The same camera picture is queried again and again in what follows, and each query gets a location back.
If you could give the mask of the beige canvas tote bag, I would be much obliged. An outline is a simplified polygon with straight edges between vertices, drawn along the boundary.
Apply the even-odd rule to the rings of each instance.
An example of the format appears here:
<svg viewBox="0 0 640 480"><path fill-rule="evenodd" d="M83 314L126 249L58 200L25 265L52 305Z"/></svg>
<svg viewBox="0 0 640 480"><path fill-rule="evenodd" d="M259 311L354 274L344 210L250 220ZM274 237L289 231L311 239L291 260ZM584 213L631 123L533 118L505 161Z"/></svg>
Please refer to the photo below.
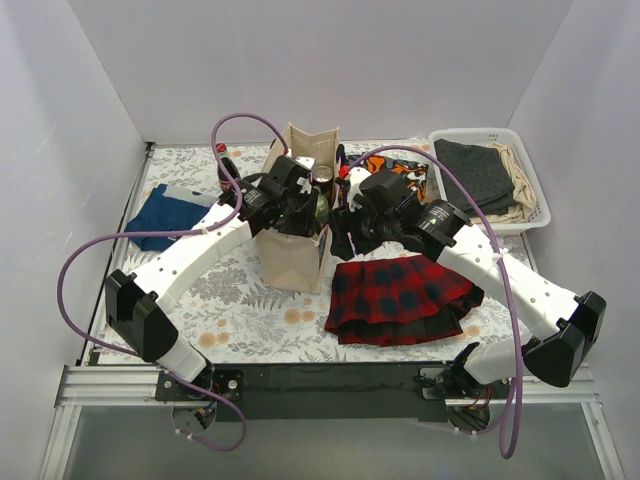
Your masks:
<svg viewBox="0 0 640 480"><path fill-rule="evenodd" d="M337 174L339 132L335 128L309 134L288 125L270 148L262 170L270 169L282 154L282 144L286 143L291 157L312 157L317 164L328 166L333 174ZM301 293L320 293L332 243L329 227L323 227L320 233L311 237L287 235L275 229L264 230L256 236L255 243L268 286Z"/></svg>

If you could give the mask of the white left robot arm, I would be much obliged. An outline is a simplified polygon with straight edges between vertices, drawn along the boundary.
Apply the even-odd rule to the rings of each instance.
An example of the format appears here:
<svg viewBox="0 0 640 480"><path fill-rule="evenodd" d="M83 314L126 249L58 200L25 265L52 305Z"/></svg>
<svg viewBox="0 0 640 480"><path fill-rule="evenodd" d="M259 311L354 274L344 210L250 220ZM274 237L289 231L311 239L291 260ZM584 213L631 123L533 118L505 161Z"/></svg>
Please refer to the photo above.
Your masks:
<svg viewBox="0 0 640 480"><path fill-rule="evenodd" d="M116 270L105 282L108 325L136 356L178 377L193 400L213 386L210 364L169 318L179 298L215 263L261 231L313 233L319 192L311 157L278 156L265 173L249 175L224 191L185 235L131 273Z"/></svg>

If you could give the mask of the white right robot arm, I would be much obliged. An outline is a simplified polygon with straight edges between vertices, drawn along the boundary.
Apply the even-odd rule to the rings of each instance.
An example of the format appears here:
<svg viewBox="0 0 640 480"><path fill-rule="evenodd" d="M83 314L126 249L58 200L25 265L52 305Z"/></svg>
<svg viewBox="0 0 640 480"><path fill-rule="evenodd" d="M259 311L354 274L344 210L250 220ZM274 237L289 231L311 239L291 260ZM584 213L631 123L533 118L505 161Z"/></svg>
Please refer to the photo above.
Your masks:
<svg viewBox="0 0 640 480"><path fill-rule="evenodd" d="M478 225L451 203L423 205L403 176L355 167L339 185L346 203L329 213L331 252L350 260L386 241L463 276L500 302L527 328L513 340L466 347L446 375L464 397L527 369L554 387L568 386L598 339L605 300L559 287L497 250Z"/></svg>

